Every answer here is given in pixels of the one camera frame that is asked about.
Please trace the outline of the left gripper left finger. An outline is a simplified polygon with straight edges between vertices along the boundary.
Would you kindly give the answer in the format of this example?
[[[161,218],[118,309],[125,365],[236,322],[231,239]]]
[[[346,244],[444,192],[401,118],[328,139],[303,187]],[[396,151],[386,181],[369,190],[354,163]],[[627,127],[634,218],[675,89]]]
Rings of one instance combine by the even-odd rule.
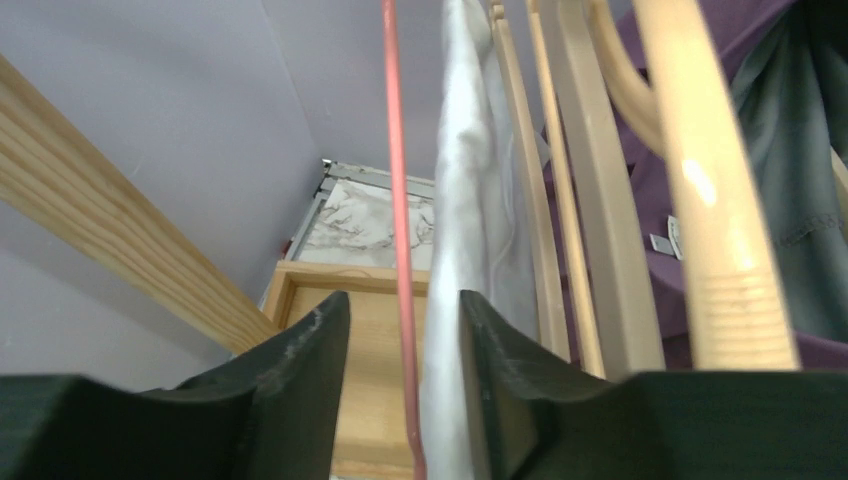
[[[171,390],[80,375],[1,380],[5,479],[326,479],[351,323],[330,294],[294,326]]]

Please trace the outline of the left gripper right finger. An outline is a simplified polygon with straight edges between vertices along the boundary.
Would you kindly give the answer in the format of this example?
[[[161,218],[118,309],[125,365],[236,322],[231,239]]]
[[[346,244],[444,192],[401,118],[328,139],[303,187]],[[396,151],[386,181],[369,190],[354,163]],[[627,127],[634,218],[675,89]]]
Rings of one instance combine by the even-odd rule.
[[[695,372],[598,379],[459,295],[494,479],[843,479],[842,372]]]

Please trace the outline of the white garment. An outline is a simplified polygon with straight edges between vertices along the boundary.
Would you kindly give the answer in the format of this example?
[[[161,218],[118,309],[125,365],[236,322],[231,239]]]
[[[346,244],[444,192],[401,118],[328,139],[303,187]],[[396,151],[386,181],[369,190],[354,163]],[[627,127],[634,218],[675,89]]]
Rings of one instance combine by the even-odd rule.
[[[459,294],[481,293],[539,336],[531,240],[513,129],[491,28],[478,1],[442,5],[443,102],[433,252],[419,389],[431,479],[475,479]]]

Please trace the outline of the pink wire hanger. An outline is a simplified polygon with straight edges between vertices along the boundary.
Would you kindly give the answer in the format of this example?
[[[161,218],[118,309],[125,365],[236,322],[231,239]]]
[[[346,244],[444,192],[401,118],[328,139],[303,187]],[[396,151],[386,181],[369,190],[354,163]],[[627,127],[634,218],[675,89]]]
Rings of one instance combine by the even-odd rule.
[[[421,441],[419,415],[416,322],[396,2],[394,0],[383,0],[381,9],[405,424],[407,441],[413,457],[413,478],[425,480],[427,478],[427,467]]]

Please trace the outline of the purple garment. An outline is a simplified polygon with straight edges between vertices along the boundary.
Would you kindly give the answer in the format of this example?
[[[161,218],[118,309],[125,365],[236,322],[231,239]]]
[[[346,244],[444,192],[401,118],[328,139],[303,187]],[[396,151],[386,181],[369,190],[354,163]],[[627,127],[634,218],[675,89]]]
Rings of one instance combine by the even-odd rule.
[[[721,62],[801,366],[847,369],[847,5],[696,1]],[[632,12],[615,22],[641,59]]]

